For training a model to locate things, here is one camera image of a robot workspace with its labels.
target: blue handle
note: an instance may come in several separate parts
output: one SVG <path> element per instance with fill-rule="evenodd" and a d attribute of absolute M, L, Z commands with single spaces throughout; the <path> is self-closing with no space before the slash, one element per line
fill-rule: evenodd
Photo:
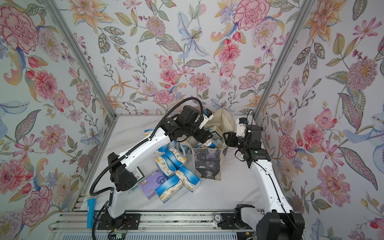
<path fill-rule="evenodd" d="M 88 214 L 87 214 L 87 228 L 92 227 L 93 223 L 93 211 L 95 210 L 96 199 L 88 200 Z"/>

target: purple tissue pack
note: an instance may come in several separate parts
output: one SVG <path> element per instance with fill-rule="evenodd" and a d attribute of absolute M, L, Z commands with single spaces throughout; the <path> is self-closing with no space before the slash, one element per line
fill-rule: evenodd
<path fill-rule="evenodd" d="M 164 177 L 163 173 L 160 170 L 156 170 L 155 172 L 148 175 L 143 181 L 139 183 L 139 187 L 145 194 L 148 199 L 151 199 L 154 195 L 156 195 L 156 189 L 163 183 L 165 183 L 167 179 Z"/>

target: floral wallpaper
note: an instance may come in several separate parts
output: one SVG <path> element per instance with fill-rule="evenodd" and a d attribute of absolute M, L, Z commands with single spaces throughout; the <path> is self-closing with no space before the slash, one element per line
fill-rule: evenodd
<path fill-rule="evenodd" d="M 258 123 L 313 240 L 384 239 L 381 0 L 316 0 Z"/>
<path fill-rule="evenodd" d="M 0 1 L 2 240 L 48 237 L 111 123 L 72 55 L 40 1 Z"/>
<path fill-rule="evenodd" d="M 118 114 L 164 114 L 190 96 L 213 111 L 254 109 L 300 8 L 300 0 L 56 3 Z"/>

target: white marble table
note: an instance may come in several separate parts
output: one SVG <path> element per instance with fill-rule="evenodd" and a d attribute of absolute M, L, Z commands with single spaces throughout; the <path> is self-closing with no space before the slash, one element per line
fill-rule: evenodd
<path fill-rule="evenodd" d="M 107 156 L 111 152 L 119 154 L 132 147 L 144 138 L 144 130 L 154 128 L 160 119 L 160 116 L 120 117 L 92 182 L 108 165 Z M 252 204 L 256 208 L 263 208 L 261 192 L 256 178 L 251 175 L 245 162 L 240 162 L 234 157 L 235 150 L 235 148 L 230 147 L 227 151 L 220 181 L 201 178 L 200 187 L 195 192 L 189 192 L 183 186 L 166 203 L 162 203 L 157 195 L 148 200 L 141 189 L 137 188 L 128 194 L 126 209 L 229 210 L 235 208 L 237 204 Z M 155 159 L 155 154 L 152 154 L 139 165 L 144 175 L 157 170 Z M 191 159 L 188 159 L 187 167 L 194 172 Z M 96 190 L 110 186 L 109 177 L 110 174 L 107 172 L 99 181 Z M 109 191 L 100 194 L 96 200 L 95 210 L 101 209 L 108 198 Z M 86 202 L 82 204 L 81 210 L 87 210 Z"/>

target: wire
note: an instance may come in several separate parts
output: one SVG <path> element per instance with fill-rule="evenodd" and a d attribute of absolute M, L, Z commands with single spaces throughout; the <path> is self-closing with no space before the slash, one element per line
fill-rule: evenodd
<path fill-rule="evenodd" d="M 153 138 L 153 136 L 155 135 L 156 131 L 159 129 L 159 127 L 161 126 L 162 122 L 176 109 L 178 108 L 181 104 L 183 104 L 184 102 L 186 101 L 189 101 L 189 100 L 196 100 L 199 105 L 200 105 L 200 112 L 201 114 L 203 114 L 203 104 L 201 103 L 201 101 L 198 99 L 198 98 L 195 98 L 195 97 L 189 97 L 189 98 L 186 98 L 180 102 L 178 102 L 174 107 L 172 107 L 165 115 L 164 117 L 159 121 L 159 123 L 156 125 L 156 127 L 153 129 L 151 135 L 146 138 L 146 139 L 143 139 L 141 142 L 137 143 L 135 146 L 133 146 L 132 148 L 130 148 L 127 153 L 123 156 L 121 156 L 120 158 L 118 158 L 116 161 L 112 162 L 110 165 L 108 165 L 103 171 L 101 171 L 101 173 L 97 176 L 97 178 L 95 179 L 95 181 L 92 183 L 91 185 L 91 188 L 89 189 L 89 194 L 91 196 L 96 196 L 96 195 L 99 195 L 100 193 L 103 193 L 103 192 L 106 192 L 108 190 L 110 190 L 111 192 L 114 191 L 114 188 L 113 187 L 106 187 L 104 189 L 101 189 L 99 191 L 96 191 L 94 192 L 94 189 L 97 185 L 97 183 L 100 181 L 100 179 L 103 177 L 103 175 L 109 171 L 111 168 L 113 168 L 114 166 L 118 165 L 123 159 L 127 158 L 129 154 L 131 154 L 136 148 L 138 148 L 140 145 L 142 145 L 143 143 L 149 141 L 150 139 Z"/>

